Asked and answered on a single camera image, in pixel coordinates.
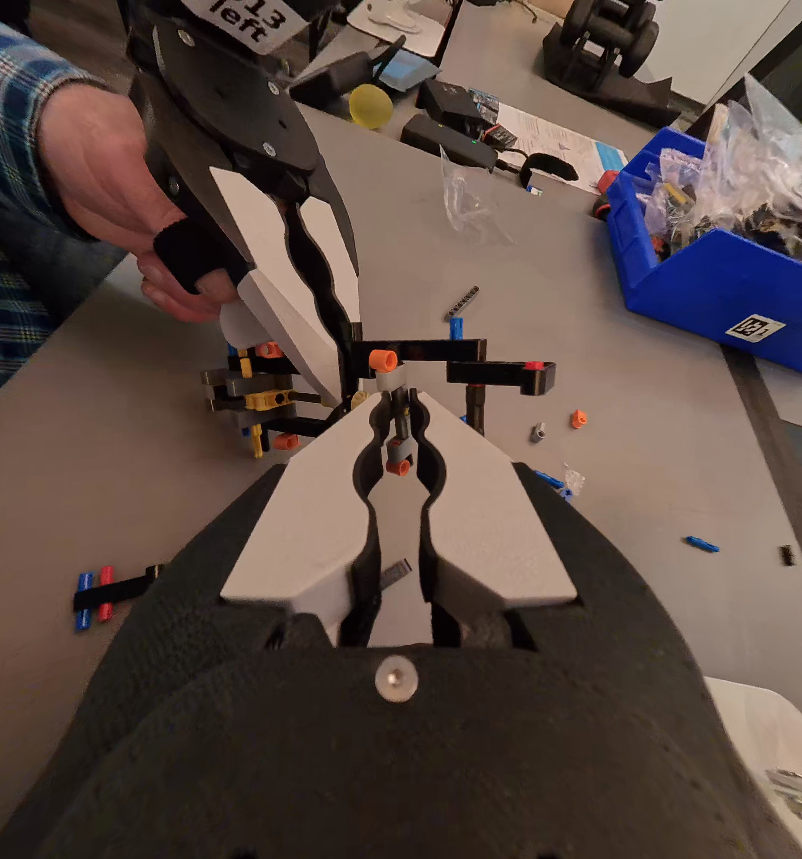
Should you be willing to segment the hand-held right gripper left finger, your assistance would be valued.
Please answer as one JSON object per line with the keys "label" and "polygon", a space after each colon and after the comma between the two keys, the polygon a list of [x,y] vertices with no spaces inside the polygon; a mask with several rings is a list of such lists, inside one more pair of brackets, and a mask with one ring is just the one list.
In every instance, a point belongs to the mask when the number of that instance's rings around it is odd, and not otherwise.
{"label": "hand-held right gripper left finger", "polygon": [[381,552],[369,495],[383,477],[383,395],[369,395],[280,472],[222,598],[337,627],[366,645],[382,597]]}

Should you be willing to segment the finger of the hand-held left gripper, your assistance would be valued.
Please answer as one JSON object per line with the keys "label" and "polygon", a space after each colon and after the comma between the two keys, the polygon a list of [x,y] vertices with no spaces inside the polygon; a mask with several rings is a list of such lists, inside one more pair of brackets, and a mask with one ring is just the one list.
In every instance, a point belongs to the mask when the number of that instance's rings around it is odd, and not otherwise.
{"label": "finger of the hand-held left gripper", "polygon": [[256,263],[238,287],[241,300],[322,402],[340,405],[338,348],[290,259],[287,228],[276,203],[241,174],[214,166],[209,171]]}
{"label": "finger of the hand-held left gripper", "polygon": [[331,206],[311,197],[299,207],[308,238],[317,247],[329,272],[331,295],[351,324],[362,321],[359,277]]}

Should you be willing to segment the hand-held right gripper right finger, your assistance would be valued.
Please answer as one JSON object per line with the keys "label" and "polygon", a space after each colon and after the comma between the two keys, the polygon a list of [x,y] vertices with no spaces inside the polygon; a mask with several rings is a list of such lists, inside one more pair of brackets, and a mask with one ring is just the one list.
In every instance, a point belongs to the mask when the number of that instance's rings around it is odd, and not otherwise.
{"label": "hand-held right gripper right finger", "polygon": [[577,590],[514,462],[425,392],[410,394],[422,506],[419,577],[435,645],[519,609],[558,607]]}

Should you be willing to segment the black lego gear frame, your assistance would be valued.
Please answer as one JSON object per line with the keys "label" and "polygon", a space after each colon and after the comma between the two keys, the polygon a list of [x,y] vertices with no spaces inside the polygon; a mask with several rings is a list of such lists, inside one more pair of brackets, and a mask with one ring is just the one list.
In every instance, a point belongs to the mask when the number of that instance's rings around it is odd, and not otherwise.
{"label": "black lego gear frame", "polygon": [[354,395],[362,389],[362,372],[356,357],[357,344],[363,340],[363,325],[360,321],[342,326],[342,336],[337,340],[339,352],[340,380],[342,387],[342,410],[350,411]]}

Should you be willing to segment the grey orange-ended lego link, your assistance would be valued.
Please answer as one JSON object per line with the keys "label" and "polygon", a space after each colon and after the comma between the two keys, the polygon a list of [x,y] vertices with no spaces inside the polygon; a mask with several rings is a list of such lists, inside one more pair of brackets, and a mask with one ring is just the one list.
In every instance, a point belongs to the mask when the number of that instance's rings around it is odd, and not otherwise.
{"label": "grey orange-ended lego link", "polygon": [[385,443],[385,470],[405,477],[413,464],[413,438],[410,429],[410,401],[406,368],[395,350],[372,349],[368,366],[375,372],[377,389],[389,394],[394,436]]}

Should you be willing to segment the black lego chassis assembly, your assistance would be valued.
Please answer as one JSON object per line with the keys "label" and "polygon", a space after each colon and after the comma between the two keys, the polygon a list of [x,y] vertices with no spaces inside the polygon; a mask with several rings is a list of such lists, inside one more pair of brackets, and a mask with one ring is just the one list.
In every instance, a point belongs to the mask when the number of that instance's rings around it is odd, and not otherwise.
{"label": "black lego chassis assembly", "polygon": [[[488,387],[510,387],[529,397],[543,396],[554,387],[556,364],[549,361],[490,361],[485,339],[453,335],[449,339],[362,340],[356,357],[362,381],[376,381],[369,368],[372,349],[395,350],[404,366],[409,362],[443,363],[447,382],[465,388],[465,422],[484,434]],[[278,343],[268,341],[248,349],[228,348],[226,368],[202,373],[202,385],[214,413],[234,416],[242,435],[252,440],[255,457],[271,448],[292,450],[299,437],[317,438],[367,398],[360,390],[352,409],[342,410],[321,400],[317,392],[299,391],[294,377],[299,372]]]}

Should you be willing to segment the person's left forearm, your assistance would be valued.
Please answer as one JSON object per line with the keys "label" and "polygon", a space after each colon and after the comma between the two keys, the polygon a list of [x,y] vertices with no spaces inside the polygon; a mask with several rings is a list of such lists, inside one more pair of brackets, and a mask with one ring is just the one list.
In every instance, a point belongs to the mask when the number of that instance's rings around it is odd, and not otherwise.
{"label": "person's left forearm", "polygon": [[90,242],[56,196],[38,155],[46,103],[70,84],[110,91],[101,79],[0,21],[0,207]]}

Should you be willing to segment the black flat device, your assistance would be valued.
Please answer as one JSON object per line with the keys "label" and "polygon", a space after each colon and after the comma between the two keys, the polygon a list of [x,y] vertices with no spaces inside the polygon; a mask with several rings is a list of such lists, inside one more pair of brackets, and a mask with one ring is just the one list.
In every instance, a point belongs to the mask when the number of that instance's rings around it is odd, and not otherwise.
{"label": "black flat device", "polygon": [[344,95],[373,80],[374,60],[358,51],[315,70],[293,83],[290,97],[303,106],[325,110],[334,106]]}

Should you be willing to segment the yellow ball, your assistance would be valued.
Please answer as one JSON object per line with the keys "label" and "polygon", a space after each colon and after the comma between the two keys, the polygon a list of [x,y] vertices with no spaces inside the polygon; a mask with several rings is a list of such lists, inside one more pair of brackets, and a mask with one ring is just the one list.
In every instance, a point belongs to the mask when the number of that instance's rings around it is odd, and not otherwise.
{"label": "yellow ball", "polygon": [[370,131],[384,128],[394,112],[390,96],[373,83],[355,87],[350,92],[348,105],[351,121]]}

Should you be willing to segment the clear plastic bag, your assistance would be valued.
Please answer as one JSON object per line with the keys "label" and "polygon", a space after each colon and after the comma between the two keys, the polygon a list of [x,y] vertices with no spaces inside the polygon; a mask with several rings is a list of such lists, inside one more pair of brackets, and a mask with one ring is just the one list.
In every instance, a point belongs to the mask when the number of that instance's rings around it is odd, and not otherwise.
{"label": "clear plastic bag", "polygon": [[516,243],[498,208],[488,171],[453,162],[439,146],[442,197],[449,225],[469,247],[512,247]]}

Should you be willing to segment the blue pad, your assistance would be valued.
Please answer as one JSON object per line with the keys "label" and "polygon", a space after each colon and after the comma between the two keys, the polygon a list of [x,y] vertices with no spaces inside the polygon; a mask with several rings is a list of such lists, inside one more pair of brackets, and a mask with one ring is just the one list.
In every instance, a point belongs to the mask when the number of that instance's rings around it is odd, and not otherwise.
{"label": "blue pad", "polygon": [[405,49],[399,50],[378,76],[378,82],[387,89],[405,93],[417,88],[426,80],[435,78],[439,67],[428,59]]}

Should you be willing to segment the white paper sheet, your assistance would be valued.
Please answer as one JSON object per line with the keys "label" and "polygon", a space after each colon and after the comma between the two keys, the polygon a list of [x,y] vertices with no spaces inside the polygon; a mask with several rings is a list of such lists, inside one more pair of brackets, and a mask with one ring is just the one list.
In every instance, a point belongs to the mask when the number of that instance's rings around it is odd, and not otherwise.
{"label": "white paper sheet", "polygon": [[588,193],[599,193],[600,178],[606,172],[620,171],[629,162],[621,149],[563,128],[548,120],[499,102],[497,123],[515,137],[511,151],[502,154],[505,163],[521,168],[525,157],[536,154],[555,156],[572,166],[577,179],[562,179],[535,168],[533,175],[550,178]]}

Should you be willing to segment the red black small tool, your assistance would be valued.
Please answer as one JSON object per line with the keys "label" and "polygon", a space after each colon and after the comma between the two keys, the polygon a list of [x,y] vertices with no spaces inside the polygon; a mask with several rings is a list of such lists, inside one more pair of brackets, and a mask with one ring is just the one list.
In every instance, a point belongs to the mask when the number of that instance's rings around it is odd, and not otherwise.
{"label": "red black small tool", "polygon": [[599,192],[597,199],[594,201],[591,216],[600,221],[606,221],[610,213],[609,190],[616,178],[619,176],[620,170],[606,170],[597,183],[597,191]]}

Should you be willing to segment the blue plastic bin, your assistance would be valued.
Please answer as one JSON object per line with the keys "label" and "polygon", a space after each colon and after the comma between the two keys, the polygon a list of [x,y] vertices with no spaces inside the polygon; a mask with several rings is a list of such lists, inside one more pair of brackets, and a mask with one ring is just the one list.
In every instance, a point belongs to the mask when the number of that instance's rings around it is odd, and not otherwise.
{"label": "blue plastic bin", "polygon": [[659,261],[635,182],[663,149],[702,156],[704,143],[657,132],[608,190],[606,221],[625,306],[634,313],[802,373],[802,263],[724,230]]}

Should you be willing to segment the black dumbbell rack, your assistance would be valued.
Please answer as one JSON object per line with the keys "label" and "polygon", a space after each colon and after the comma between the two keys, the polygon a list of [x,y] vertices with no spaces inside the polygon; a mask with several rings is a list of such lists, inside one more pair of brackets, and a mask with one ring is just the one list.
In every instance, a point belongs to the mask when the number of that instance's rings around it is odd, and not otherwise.
{"label": "black dumbbell rack", "polygon": [[660,33],[656,9],[645,1],[573,2],[563,23],[543,38],[545,80],[650,128],[675,122],[672,79],[636,77]]}

